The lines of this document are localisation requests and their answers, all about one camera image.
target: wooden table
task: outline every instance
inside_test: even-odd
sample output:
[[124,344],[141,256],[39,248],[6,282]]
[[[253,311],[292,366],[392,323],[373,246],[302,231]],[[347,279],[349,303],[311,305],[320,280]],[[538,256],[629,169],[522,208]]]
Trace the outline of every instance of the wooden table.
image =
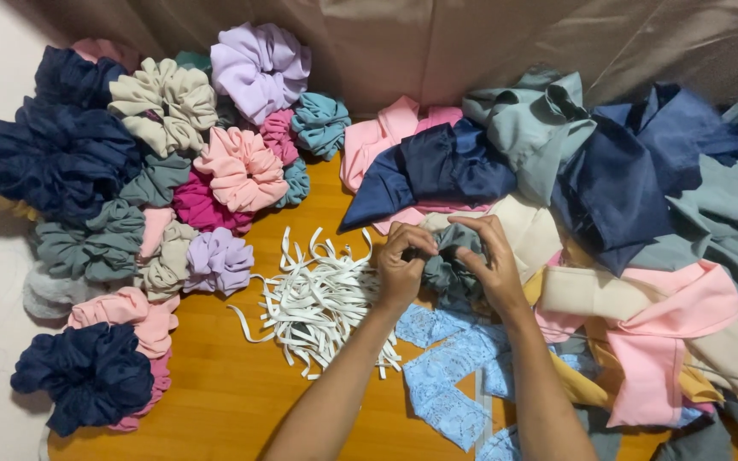
[[[352,196],[338,177],[340,162],[314,162],[309,165],[312,192],[296,208],[263,213],[245,236],[255,248],[253,274],[279,273],[281,236],[288,225],[290,239],[303,249],[319,226],[322,239],[330,238],[340,251],[349,244],[355,258],[368,247],[353,231],[335,235],[343,212]],[[375,243],[384,241],[371,230]],[[290,367],[281,349],[272,341],[252,344],[246,341],[238,317],[228,309],[231,303],[241,308],[254,337],[264,310],[258,307],[261,283],[253,280],[248,288],[230,299],[223,295],[191,294],[176,311],[179,327],[172,333],[173,357],[170,360],[172,386],[164,398],[142,418],[137,432],[119,433],[107,429],[82,428],[65,439],[50,436],[53,461],[228,461],[255,459],[270,440],[275,426],[311,382],[302,378],[302,365]],[[422,350],[404,341],[396,351],[404,362]],[[458,387],[474,396],[474,377]],[[510,403],[495,400],[495,430],[515,423]],[[738,427],[729,424],[738,459]],[[621,460],[647,461],[669,432],[637,433],[623,437]],[[340,459],[449,461],[474,459],[455,444],[417,419],[407,404],[402,373],[389,369],[381,381],[375,373],[369,383],[363,407]]]

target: pile of fabric scraps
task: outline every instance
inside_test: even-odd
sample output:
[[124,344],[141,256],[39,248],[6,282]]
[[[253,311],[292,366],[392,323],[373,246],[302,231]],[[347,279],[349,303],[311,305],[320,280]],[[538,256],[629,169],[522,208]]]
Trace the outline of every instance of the pile of fabric scraps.
[[[22,354],[12,387],[49,393],[60,435],[138,427],[170,386],[180,292],[246,287],[256,212],[309,194],[299,149],[328,161],[343,148],[349,114],[306,92],[308,47],[272,24],[218,38],[209,57],[161,61],[101,39],[48,46],[36,96],[0,120],[0,210],[36,222],[25,309],[67,318]],[[340,345],[364,311],[322,328]]]
[[[264,302],[258,305],[266,309],[261,320],[264,320],[264,328],[273,329],[272,333],[253,340],[243,312],[229,306],[241,319],[247,341],[260,343],[275,338],[283,346],[290,366],[294,365],[292,354],[306,363],[301,376],[309,380],[320,376],[309,373],[313,362],[322,371],[326,370],[349,339],[352,329],[366,316],[369,304],[379,291],[375,269],[369,266],[372,239],[366,229],[363,229],[363,237],[369,244],[369,253],[357,260],[353,259],[352,248],[348,245],[346,254],[337,257],[329,239],[324,244],[316,243],[322,231],[319,227],[309,241],[309,259],[297,242],[293,244],[293,258],[290,228],[287,227],[281,241],[281,270],[287,273],[272,278],[252,275],[263,280]],[[387,367],[398,372],[401,369],[398,365],[401,358],[395,353],[396,343],[395,333],[389,333],[375,364],[380,369],[381,379],[385,379]]]
[[[479,369],[486,394],[514,398],[507,338],[481,322],[480,284],[454,258],[484,245],[448,222],[496,216],[600,458],[616,457],[622,426],[684,427],[656,459],[730,458],[718,413],[738,422],[738,103],[656,84],[587,109],[577,73],[534,68],[461,108],[418,110],[403,97],[347,127],[340,171],[355,193],[342,231],[401,221],[439,244],[422,278],[436,308],[397,325],[423,348],[445,339],[404,365],[416,414],[469,449],[490,413],[454,384]],[[519,458],[516,431],[477,458]]]

